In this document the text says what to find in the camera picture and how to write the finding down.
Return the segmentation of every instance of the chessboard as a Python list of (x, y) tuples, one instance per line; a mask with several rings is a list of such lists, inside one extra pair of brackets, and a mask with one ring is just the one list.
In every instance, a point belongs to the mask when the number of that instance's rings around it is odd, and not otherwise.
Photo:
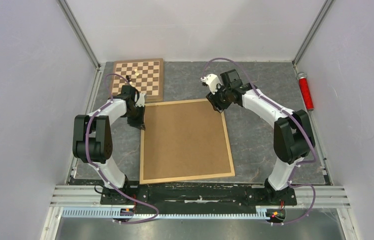
[[(146, 94), (146, 103), (164, 100), (164, 60), (162, 58), (116, 61), (113, 72), (123, 77), (129, 76), (131, 85)], [(121, 93), (124, 79), (114, 76), (112, 95)]]

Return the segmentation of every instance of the wall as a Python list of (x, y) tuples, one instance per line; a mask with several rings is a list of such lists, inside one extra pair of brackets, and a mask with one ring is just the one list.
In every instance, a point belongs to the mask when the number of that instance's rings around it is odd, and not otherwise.
[(93, 78), (56, 1), (0, 1), (0, 239), (40, 238)]
[(298, 67), (334, 179), (374, 240), (374, 1), (336, 1)]
[(324, 0), (68, 0), (96, 57), (291, 61)]

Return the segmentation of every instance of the red cylinder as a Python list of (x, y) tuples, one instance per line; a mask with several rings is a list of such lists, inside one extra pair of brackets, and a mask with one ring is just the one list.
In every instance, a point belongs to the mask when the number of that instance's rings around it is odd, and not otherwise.
[(308, 81), (306, 77), (299, 78), (299, 87), (302, 92), (303, 101), (308, 111), (314, 110), (314, 104), (312, 103), (311, 92), (309, 91)]

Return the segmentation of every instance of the brown board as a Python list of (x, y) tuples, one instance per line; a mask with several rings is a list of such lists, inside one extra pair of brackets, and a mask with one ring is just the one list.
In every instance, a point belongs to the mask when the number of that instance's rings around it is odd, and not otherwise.
[(206, 99), (148, 103), (140, 184), (235, 175), (224, 113)]
[[(146, 103), (164, 100), (164, 60), (162, 58), (116, 61), (113, 73), (124, 78), (129, 76), (132, 86), (140, 93), (146, 94)], [(112, 94), (121, 93), (122, 86), (127, 84), (119, 76), (113, 76), (110, 86)]]

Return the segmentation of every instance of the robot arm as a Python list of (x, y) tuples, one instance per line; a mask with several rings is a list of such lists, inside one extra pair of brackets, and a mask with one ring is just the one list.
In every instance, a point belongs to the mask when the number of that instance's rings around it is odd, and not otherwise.
[(272, 193), (286, 189), (293, 168), (308, 155), (310, 149), (300, 131), (293, 132), (297, 126), (285, 113), (269, 104), (268, 100), (291, 114), (301, 124), (312, 145), (315, 146), (308, 114), (304, 110), (295, 112), (283, 107), (265, 96), (259, 89), (257, 89), (260, 95), (258, 96), (250, 83), (243, 84), (236, 70), (224, 72), (220, 76), (222, 82), (215, 74), (209, 74), (201, 79), (202, 84), (208, 86), (210, 90), (206, 98), (215, 111), (221, 113), (231, 103), (235, 103), (251, 110), (271, 125), (274, 129), (273, 147), (277, 160), (271, 175), (265, 181), (265, 187)]
[[(112, 157), (111, 125), (116, 119), (122, 117), (127, 118), (127, 123), (130, 126), (144, 130), (145, 98), (145, 94), (139, 93), (135, 87), (124, 85), (121, 94), (115, 96), (113, 100), (108, 100), (107, 103), (111, 102), (111, 104), (94, 117), (90, 129), (90, 137), (88, 139), (90, 159), (98, 167), (89, 165), (97, 173), (99, 173), (100, 168), (104, 177), (118, 188), (124, 186), (126, 176), (119, 170)], [(92, 115), (93, 112), (76, 116), (73, 125), (72, 153), (76, 158), (87, 164), (86, 132), (87, 123)], [(104, 182), (106, 188), (111, 188), (107, 181)]]

